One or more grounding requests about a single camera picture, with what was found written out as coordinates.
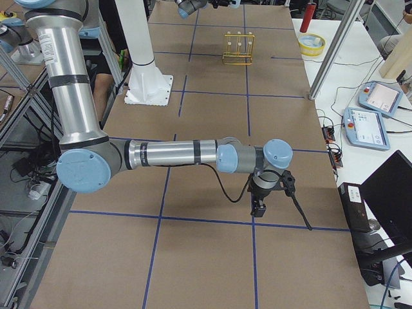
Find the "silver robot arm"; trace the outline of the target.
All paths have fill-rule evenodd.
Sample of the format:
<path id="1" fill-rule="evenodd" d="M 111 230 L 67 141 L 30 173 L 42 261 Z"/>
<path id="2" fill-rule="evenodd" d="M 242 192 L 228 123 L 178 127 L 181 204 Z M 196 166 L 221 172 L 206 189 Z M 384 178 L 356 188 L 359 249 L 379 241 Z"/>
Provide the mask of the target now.
<path id="1" fill-rule="evenodd" d="M 21 1 L 27 25 L 36 31 L 48 82 L 61 120 L 59 180 L 79 193 L 100 190 L 117 173 L 150 166 L 206 165 L 216 173 L 246 173 L 253 217 L 264 215 L 272 191 L 295 195 L 288 170 L 293 152 L 280 139 L 264 146 L 235 138 L 170 142 L 111 140 L 100 128 L 80 44 L 85 22 L 98 19 L 94 1 Z"/>
<path id="2" fill-rule="evenodd" d="M 241 4 L 240 0 L 175 0 L 174 2 L 178 6 L 178 13 L 183 19 L 188 18 L 195 11 L 205 8 L 207 5 L 217 9 L 219 6 L 238 8 Z"/>

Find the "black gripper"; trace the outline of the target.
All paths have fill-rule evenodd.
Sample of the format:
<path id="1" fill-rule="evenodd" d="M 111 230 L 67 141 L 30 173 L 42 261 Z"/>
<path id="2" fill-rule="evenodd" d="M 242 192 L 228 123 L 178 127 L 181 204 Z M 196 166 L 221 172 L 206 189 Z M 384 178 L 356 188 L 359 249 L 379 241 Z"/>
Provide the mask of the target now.
<path id="1" fill-rule="evenodd" d="M 240 0 L 211 0 L 211 5 L 214 8 L 219 6 L 238 8 L 240 6 Z"/>
<path id="2" fill-rule="evenodd" d="M 263 217 L 267 207 L 264 204 L 264 199 L 272 191 L 282 191 L 283 186 L 279 180 L 270 182 L 262 180 L 258 176 L 253 176 L 248 182 L 248 192 L 251 194 L 251 213 L 253 217 Z"/>

